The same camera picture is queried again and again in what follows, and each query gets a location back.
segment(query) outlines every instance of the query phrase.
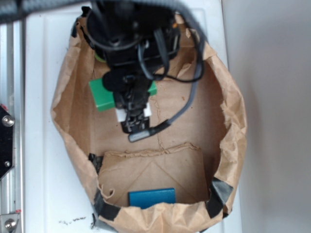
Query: white table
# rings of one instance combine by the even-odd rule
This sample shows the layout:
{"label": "white table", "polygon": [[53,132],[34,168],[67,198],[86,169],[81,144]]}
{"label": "white table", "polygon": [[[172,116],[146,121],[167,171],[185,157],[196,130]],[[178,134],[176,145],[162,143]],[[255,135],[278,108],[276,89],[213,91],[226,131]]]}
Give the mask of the white table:
{"label": "white table", "polygon": [[[185,0],[227,65],[219,0]],[[71,165],[50,108],[70,30],[81,5],[27,18],[25,119],[25,232],[93,233],[93,209]],[[208,233],[242,233],[239,192],[233,213]]]}

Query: brown paper bag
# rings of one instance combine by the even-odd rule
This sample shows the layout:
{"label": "brown paper bag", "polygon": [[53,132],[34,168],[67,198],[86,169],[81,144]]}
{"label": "brown paper bag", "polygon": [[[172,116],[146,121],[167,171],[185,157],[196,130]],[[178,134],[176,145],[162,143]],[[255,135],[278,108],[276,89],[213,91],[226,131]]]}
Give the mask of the brown paper bag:
{"label": "brown paper bag", "polygon": [[[95,107],[88,82],[102,77],[109,68],[94,58],[94,51],[81,30],[83,27],[86,31],[85,23],[84,17],[78,18],[70,37],[51,115],[100,220],[121,233],[193,233],[221,221],[232,210],[246,149],[247,123],[243,97],[216,52],[206,46],[206,71],[199,81],[191,108],[163,132],[129,143],[117,123],[114,110],[98,112]],[[169,73],[191,79],[195,49],[188,29],[179,23],[181,49],[171,61]],[[176,113],[190,93],[190,85],[184,83],[163,80],[156,85],[158,94],[150,98],[151,126]],[[200,148],[203,180],[205,187],[209,187],[204,200],[191,204],[160,203],[145,210],[113,205],[109,202],[109,193],[102,189],[104,183],[99,181],[96,169],[88,159],[90,153],[97,156],[108,151],[122,154],[149,150],[154,153],[185,143]]]}

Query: robotic arm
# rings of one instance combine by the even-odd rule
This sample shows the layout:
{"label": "robotic arm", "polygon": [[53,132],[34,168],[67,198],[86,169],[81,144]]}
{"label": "robotic arm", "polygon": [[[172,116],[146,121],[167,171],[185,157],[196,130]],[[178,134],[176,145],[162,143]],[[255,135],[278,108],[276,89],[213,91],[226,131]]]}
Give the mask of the robotic arm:
{"label": "robotic arm", "polygon": [[[80,0],[3,0],[0,3],[0,22],[76,2]],[[179,50],[176,12],[188,27],[197,32],[197,35],[192,35],[197,50],[196,69],[193,79],[188,81],[168,74],[170,60]],[[111,69],[103,76],[103,86],[113,92],[116,108],[125,115],[121,125],[122,130],[129,134],[130,142],[164,130],[190,107],[198,80],[204,73],[202,56],[206,37],[186,6],[177,0],[92,1],[86,26],[96,56],[105,60]],[[155,74],[161,67],[164,67],[163,74]],[[148,89],[153,81],[161,81],[165,77],[192,83],[189,100],[172,118],[150,127],[149,116],[144,111],[148,105]]]}

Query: black bracket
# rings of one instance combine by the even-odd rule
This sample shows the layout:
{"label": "black bracket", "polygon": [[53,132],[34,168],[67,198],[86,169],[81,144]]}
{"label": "black bracket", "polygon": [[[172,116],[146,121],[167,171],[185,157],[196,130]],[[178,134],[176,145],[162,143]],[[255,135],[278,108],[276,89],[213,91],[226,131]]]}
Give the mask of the black bracket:
{"label": "black bracket", "polygon": [[0,179],[13,167],[13,117],[0,106]]}

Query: cardboard flap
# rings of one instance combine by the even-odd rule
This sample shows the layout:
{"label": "cardboard flap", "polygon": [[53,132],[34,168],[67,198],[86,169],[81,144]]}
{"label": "cardboard flap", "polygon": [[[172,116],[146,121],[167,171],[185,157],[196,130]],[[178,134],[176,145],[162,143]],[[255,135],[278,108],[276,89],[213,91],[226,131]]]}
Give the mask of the cardboard flap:
{"label": "cardboard flap", "polygon": [[128,193],[175,188],[176,202],[208,200],[202,152],[190,143],[168,150],[135,153],[106,152],[99,172],[99,186],[107,201],[128,206]]}

